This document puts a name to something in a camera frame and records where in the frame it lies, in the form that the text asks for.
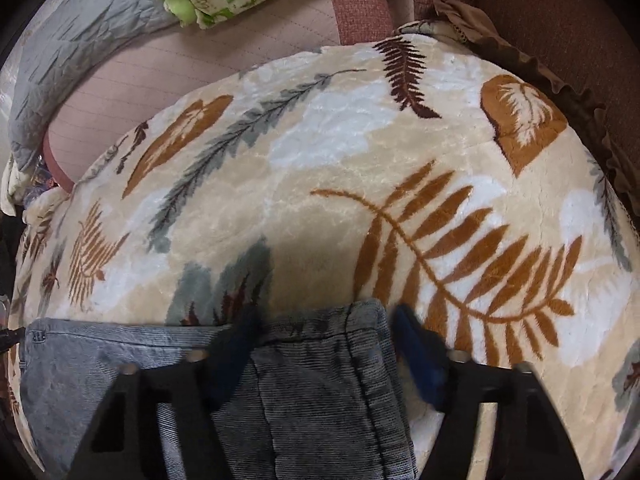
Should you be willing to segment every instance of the brown ruffle trim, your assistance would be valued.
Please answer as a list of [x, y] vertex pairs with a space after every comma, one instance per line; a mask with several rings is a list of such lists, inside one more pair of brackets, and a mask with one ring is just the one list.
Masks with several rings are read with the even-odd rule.
[[604, 125], [604, 104], [596, 101], [593, 92], [587, 89], [578, 94], [535, 57], [504, 41], [489, 17], [477, 7], [455, 0], [434, 0], [434, 10], [462, 32], [466, 46], [475, 54], [532, 84], [555, 103], [607, 175], [640, 231], [640, 171], [611, 140]]

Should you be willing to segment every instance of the beige fleece blanket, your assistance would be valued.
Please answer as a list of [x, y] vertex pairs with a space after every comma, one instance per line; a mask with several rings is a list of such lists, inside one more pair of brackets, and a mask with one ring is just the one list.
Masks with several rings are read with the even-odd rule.
[[[478, 362], [533, 362], [587, 479], [638, 440], [636, 234], [558, 108], [461, 45], [323, 48], [193, 91], [28, 216], [11, 328], [403, 301]], [[404, 384], [424, 464], [438, 417]]]

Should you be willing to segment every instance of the gray denim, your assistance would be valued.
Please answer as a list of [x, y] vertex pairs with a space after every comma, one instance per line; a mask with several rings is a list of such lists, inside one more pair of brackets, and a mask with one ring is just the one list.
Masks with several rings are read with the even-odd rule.
[[[63, 479], [118, 367], [174, 364], [224, 328], [39, 319], [20, 345], [20, 394], [47, 473]], [[417, 475], [390, 333], [376, 301], [277, 320], [213, 416], [235, 478], [409, 480]], [[185, 478], [170, 405], [158, 415]]]

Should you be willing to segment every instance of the gray quilt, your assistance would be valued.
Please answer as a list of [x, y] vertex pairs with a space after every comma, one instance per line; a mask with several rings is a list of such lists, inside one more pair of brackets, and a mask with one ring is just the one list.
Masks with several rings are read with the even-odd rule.
[[40, 153], [45, 127], [82, 78], [128, 41], [177, 23], [163, 0], [65, 0], [22, 51], [9, 140], [20, 170]]

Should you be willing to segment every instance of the folded gray jeans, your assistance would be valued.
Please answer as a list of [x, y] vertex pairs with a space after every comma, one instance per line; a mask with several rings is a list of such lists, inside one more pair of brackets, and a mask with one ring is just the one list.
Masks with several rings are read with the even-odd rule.
[[[48, 475], [66, 476], [120, 365], [174, 364], [221, 330], [31, 323], [20, 345], [20, 395]], [[386, 315], [376, 301], [270, 323], [234, 396], [212, 420], [239, 480], [417, 475]], [[170, 404], [159, 406], [158, 423], [169, 478], [183, 480]]]

